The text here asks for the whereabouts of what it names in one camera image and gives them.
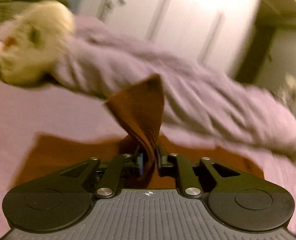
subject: brown towel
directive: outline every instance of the brown towel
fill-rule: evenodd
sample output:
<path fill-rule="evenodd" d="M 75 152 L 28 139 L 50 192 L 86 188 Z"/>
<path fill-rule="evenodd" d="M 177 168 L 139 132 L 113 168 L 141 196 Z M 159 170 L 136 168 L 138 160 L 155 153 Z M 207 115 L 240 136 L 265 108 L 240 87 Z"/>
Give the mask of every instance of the brown towel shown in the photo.
<path fill-rule="evenodd" d="M 114 138 L 95 144 L 71 142 L 52 136 L 40 136 L 36 147 L 14 179 L 13 186 L 44 176 L 92 156 L 110 161 L 114 156 L 133 153 L 139 145 L 148 161 L 140 179 L 129 180 L 132 187 L 174 188 L 175 180 L 160 178 L 155 168 L 154 149 L 157 143 L 169 153 L 185 155 L 190 161 L 208 156 L 212 159 L 255 176 L 263 178 L 263 172 L 250 160 L 224 149 L 192 149 L 171 143 L 165 136 L 159 136 L 164 107 L 164 95 L 159 75 L 129 86 L 107 100 L 109 110 L 119 124 L 128 132 L 123 140 Z"/>

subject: bed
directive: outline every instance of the bed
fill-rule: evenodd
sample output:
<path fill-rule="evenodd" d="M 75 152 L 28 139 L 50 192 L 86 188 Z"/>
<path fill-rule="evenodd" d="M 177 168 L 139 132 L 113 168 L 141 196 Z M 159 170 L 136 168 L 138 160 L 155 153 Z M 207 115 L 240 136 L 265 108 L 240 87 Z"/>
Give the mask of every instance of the bed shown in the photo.
<path fill-rule="evenodd" d="M 5 8 L 10 8 L 7 17 L 0 16 L 0 23 L 19 13 L 28 5 L 28 1 L 38 0 L 0 0 L 0 14 Z M 101 63 L 102 68 L 97 69 L 100 75 L 95 75 L 100 77 L 100 80 L 97 79 L 98 85 L 90 85 L 85 78 L 78 82 L 68 78 L 67 73 L 62 71 L 65 70 L 64 60 L 61 61 L 62 68 L 59 64 L 54 73 L 61 85 L 46 82 L 39 87 L 20 88 L 0 81 L 0 237 L 9 230 L 1 209 L 2 199 L 28 154 L 42 144 L 45 138 L 54 137 L 80 143 L 123 138 L 127 133 L 107 111 L 104 100 L 95 95 L 108 97 L 121 87 L 138 82 L 155 72 L 162 76 L 166 88 L 165 117 L 161 132 L 169 140 L 187 147 L 212 149 L 220 146 L 252 160 L 263 170 L 265 179 L 286 188 L 296 204 L 296 120 L 267 91 L 254 87 L 244 88 L 210 68 L 178 59 L 161 49 L 151 47 L 150 44 L 142 45 L 132 38 L 112 34 L 95 19 L 78 18 L 76 21 L 81 23 L 80 30 L 88 30 L 87 24 L 93 21 L 96 30 L 102 31 L 99 35 L 101 41 L 100 37 L 94 37 L 97 45 L 107 40 L 111 42 L 110 45 L 105 43 L 104 46 L 111 46 L 112 49 L 106 53 L 112 55 L 109 59 L 114 61 L 114 64 Z M 85 36 L 85 33 L 80 31 L 80 37 Z M 80 42 L 77 53 L 88 51 L 89 47 L 83 47 L 82 40 L 76 42 Z M 136 48 L 134 44 L 140 45 L 137 46 L 140 50 L 130 52 Z M 134 63 L 128 65 L 125 58 L 125 62 L 120 61 L 119 57 L 114 58 L 115 51 L 121 45 L 124 50 L 128 49 L 129 54 L 136 54 L 138 58 L 144 59 L 142 62 L 148 67 L 145 68 L 144 63 L 140 64 L 138 58 L 132 59 Z M 102 48 L 98 51 L 89 49 L 89 55 L 104 55 L 103 52 L 105 51 Z M 118 68 L 120 62 L 132 69 L 125 71 Z M 185 68 L 169 67 L 182 65 Z M 192 78 L 191 73 L 198 75 Z M 196 93 L 197 87 L 184 82 L 188 76 L 192 78 L 191 84 L 200 86 L 202 83 L 204 93 L 199 97 Z M 76 88 L 76 84 L 83 93 L 71 91 Z M 210 99 L 205 97 L 207 93 L 213 93 Z M 212 101 L 216 96 L 218 104 L 213 105 Z M 200 114 L 201 110 L 191 111 L 199 109 L 201 105 L 204 112 L 214 113 L 210 119 L 209 115 Z M 243 129 L 240 129 L 245 118 L 251 121 L 247 121 Z M 296 208 L 288 229 L 296 234 Z"/>

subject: metal screw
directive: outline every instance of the metal screw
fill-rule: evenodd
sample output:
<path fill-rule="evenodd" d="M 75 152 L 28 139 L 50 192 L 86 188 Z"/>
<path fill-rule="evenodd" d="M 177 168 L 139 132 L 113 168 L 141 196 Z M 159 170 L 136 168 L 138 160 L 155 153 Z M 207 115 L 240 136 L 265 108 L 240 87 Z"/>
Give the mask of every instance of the metal screw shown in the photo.
<path fill-rule="evenodd" d="M 189 188 L 186 188 L 185 192 L 188 195 L 196 196 L 196 195 L 199 195 L 201 191 L 196 187 L 189 187 Z"/>
<path fill-rule="evenodd" d="M 99 190 L 97 190 L 97 194 L 102 196 L 109 196 L 112 193 L 112 190 L 108 187 L 102 187 Z"/>

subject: white door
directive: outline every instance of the white door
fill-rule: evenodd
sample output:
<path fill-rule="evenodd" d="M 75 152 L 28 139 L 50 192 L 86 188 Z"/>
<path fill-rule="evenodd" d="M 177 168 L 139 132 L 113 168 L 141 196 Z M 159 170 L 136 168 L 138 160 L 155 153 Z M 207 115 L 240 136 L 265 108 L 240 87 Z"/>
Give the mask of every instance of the white door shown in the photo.
<path fill-rule="evenodd" d="M 146 39 L 160 3 L 162 0 L 110 0 L 102 20 L 124 34 Z"/>
<path fill-rule="evenodd" d="M 220 12 L 195 0 L 170 0 L 158 32 L 158 45 L 182 57 L 198 59 L 206 53 Z"/>

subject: cream plush toy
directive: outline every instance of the cream plush toy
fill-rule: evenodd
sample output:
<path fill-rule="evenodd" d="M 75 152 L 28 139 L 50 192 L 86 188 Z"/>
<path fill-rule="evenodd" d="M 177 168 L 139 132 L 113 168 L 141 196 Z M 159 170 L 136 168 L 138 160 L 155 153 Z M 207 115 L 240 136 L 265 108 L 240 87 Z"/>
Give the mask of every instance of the cream plush toy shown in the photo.
<path fill-rule="evenodd" d="M 51 71 L 74 34 L 74 16 L 57 1 L 34 3 L 15 17 L 0 41 L 0 77 L 12 85 L 33 85 Z"/>

